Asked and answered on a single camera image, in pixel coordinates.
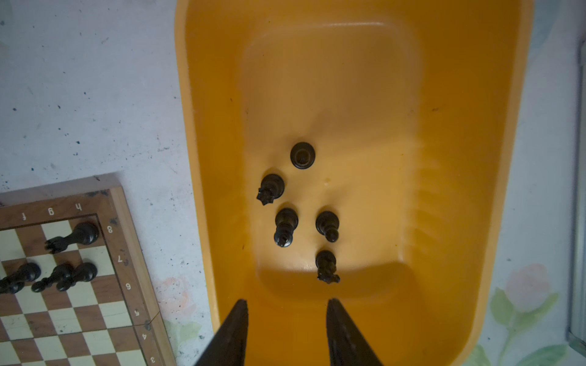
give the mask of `silver metal frame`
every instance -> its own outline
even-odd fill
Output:
[[[586,357],[586,42],[580,47],[582,85],[580,97],[580,141],[576,194],[576,233],[572,309],[568,341]]]

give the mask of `wooden chessboard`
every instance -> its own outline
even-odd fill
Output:
[[[100,237],[55,255],[49,238],[91,221]],[[41,268],[92,262],[98,273],[66,292],[32,283],[0,295],[0,365],[174,366],[159,307],[121,187],[0,207],[0,276],[25,262]]]

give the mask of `white square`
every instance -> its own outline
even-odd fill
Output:
[[[116,352],[107,330],[85,331],[83,337],[92,355]]]
[[[70,366],[96,366],[92,356],[70,357],[67,360]]]
[[[16,230],[8,229],[0,231],[0,260],[9,261],[26,257],[22,250],[21,241],[18,240]]]
[[[120,328],[132,325],[128,309],[124,301],[99,304],[106,328]]]
[[[33,337],[24,314],[0,316],[0,319],[9,339],[16,340]]]
[[[45,361],[67,358],[58,336],[35,338],[35,343]]]
[[[73,307],[98,304],[94,289],[89,282],[77,282],[67,290],[67,295]]]
[[[141,350],[116,352],[118,362],[124,366],[146,366]]]
[[[41,224],[45,238],[47,240],[54,237],[66,237],[71,234],[71,225],[68,220],[57,221],[55,223]],[[64,252],[70,252],[77,250],[77,244],[70,244]]]
[[[84,262],[91,262],[96,265],[98,269],[98,276],[106,276],[114,274],[114,267],[112,260],[108,254],[108,249],[105,245],[99,247],[80,249],[79,254]]]
[[[57,263],[55,263],[55,258],[53,258],[52,254],[30,256],[26,260],[28,262],[33,262],[39,265],[39,280],[45,277],[49,277],[51,272],[53,272],[53,268],[57,266]]]
[[[81,326],[73,308],[49,310],[49,316],[57,334],[79,333]]]
[[[18,365],[21,361],[12,346],[12,342],[0,342],[0,365]]]
[[[47,306],[40,292],[32,292],[30,286],[25,286],[15,294],[18,305],[21,306],[23,314],[46,312]]]

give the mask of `black chess piece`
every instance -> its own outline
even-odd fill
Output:
[[[90,245],[98,240],[100,230],[90,222],[75,225],[71,234],[66,237],[54,237],[45,242],[45,249],[51,254],[64,251],[70,244]]]
[[[35,282],[31,288],[33,292],[41,292],[49,287],[53,286],[54,283],[60,282],[63,279],[67,279],[73,275],[73,266],[70,264],[60,264],[53,268],[53,272],[49,277],[45,277],[42,280]]]
[[[85,262],[80,264],[71,277],[64,278],[57,284],[58,291],[67,291],[71,286],[75,286],[77,282],[89,282],[96,278],[98,269],[92,263]]]
[[[39,278],[40,268],[35,263],[25,263],[16,272],[0,280],[0,293],[17,293],[25,286],[25,282],[31,282]]]

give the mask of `brown square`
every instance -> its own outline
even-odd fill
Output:
[[[21,306],[13,293],[3,293],[0,295],[0,316],[22,314]]]
[[[96,366],[120,366],[116,353],[100,354],[92,356]]]
[[[68,357],[89,356],[86,340],[81,333],[61,334],[59,340]]]
[[[26,256],[47,254],[45,233],[40,225],[21,227],[15,231]]]
[[[86,223],[88,221],[91,222],[92,224],[96,225],[100,229],[100,236],[98,237],[98,239],[96,241],[94,241],[90,245],[79,244],[77,247],[82,249],[82,248],[93,248],[93,247],[99,247],[100,245],[106,245],[106,243],[104,242],[104,236],[102,235],[104,231],[100,227],[100,223],[98,223],[98,219],[95,215],[88,216],[88,217],[72,218],[71,220],[69,220],[69,224],[71,225],[71,229],[73,230],[73,228],[75,228],[75,225],[80,224],[80,223]]]
[[[43,300],[47,305],[48,310],[66,309],[71,306],[67,292],[57,291],[57,286],[53,285],[41,292]]]
[[[42,361],[43,357],[40,355],[39,349],[36,346],[34,339],[22,339],[12,341],[14,350],[21,362]]]
[[[74,308],[81,331],[106,329],[100,307],[97,305],[81,306]]]
[[[137,335],[132,327],[108,329],[116,352],[139,350]]]
[[[46,366],[70,366],[69,361],[64,358],[62,360],[45,361]]]
[[[0,342],[6,342],[8,340],[8,333],[6,333],[6,329],[4,329],[4,324],[2,324],[2,322],[0,321]]]
[[[96,293],[98,304],[124,301],[116,275],[99,276],[94,278],[90,283],[94,289],[94,293]]]
[[[10,261],[2,261],[2,266],[4,267],[4,271],[6,271],[6,275],[11,275],[16,270],[26,263],[26,258],[19,258],[19,259],[12,259]]]
[[[25,314],[25,318],[26,322],[29,323],[33,337],[47,337],[57,334],[49,312]]]
[[[79,251],[57,253],[53,256],[53,258],[55,259],[55,263],[57,263],[57,265],[68,263],[72,265],[73,268],[76,268],[83,263]]]

